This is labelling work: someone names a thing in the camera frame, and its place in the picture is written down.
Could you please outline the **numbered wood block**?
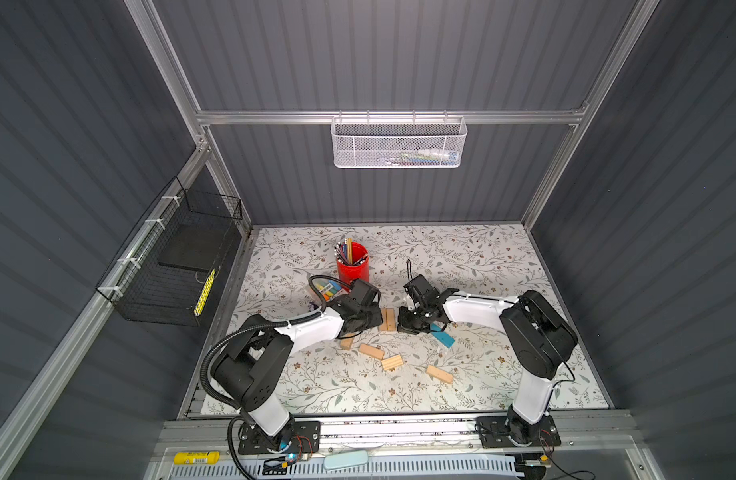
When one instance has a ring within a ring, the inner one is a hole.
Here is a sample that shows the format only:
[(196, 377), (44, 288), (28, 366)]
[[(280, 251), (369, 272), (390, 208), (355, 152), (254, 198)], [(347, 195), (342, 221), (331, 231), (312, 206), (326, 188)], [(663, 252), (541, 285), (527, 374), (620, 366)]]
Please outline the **numbered wood block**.
[(451, 373), (444, 371), (434, 365), (428, 365), (426, 373), (432, 378), (435, 378), (446, 384), (452, 384), (454, 382), (454, 376)]

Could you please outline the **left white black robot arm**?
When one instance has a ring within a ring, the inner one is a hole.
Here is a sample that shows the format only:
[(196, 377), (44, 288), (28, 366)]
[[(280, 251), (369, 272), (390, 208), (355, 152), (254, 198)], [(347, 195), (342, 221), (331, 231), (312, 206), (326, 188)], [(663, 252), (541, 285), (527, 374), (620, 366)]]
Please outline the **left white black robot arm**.
[(320, 342), (343, 340), (379, 326), (381, 292), (357, 279), (340, 283), (347, 292), (309, 313), (271, 321), (255, 314), (205, 354), (199, 382), (210, 398), (224, 403), (278, 443), (293, 432), (293, 416), (275, 389), (292, 354)]

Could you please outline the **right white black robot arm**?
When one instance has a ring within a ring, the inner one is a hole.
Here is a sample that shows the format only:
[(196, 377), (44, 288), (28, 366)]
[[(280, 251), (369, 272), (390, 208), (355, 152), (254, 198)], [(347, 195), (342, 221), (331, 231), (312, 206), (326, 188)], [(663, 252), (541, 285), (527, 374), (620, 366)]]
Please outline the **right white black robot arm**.
[(522, 367), (517, 396), (510, 407), (512, 422), (535, 426), (547, 413), (557, 371), (576, 349), (579, 340), (568, 321), (535, 290), (517, 297), (496, 298), (443, 291), (424, 276), (409, 280), (403, 289), (412, 307), (399, 309), (398, 330), (430, 333), (451, 323), (471, 323), (504, 333)]

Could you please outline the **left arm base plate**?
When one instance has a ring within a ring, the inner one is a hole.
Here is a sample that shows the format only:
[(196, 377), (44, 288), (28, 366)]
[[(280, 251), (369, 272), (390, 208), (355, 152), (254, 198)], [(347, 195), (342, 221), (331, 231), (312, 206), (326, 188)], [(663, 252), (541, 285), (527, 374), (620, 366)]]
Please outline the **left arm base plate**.
[(321, 427), (318, 421), (291, 420), (278, 434), (271, 436), (258, 426), (242, 426), (237, 451), (241, 455), (317, 453)]

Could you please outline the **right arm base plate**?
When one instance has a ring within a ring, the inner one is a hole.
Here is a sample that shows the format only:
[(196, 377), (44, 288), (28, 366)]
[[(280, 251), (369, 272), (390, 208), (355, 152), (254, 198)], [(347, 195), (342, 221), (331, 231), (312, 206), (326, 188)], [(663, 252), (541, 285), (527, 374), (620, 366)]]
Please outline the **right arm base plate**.
[(489, 415), (475, 420), (475, 431), (484, 448), (558, 447), (562, 439), (551, 415), (530, 424), (519, 415)]

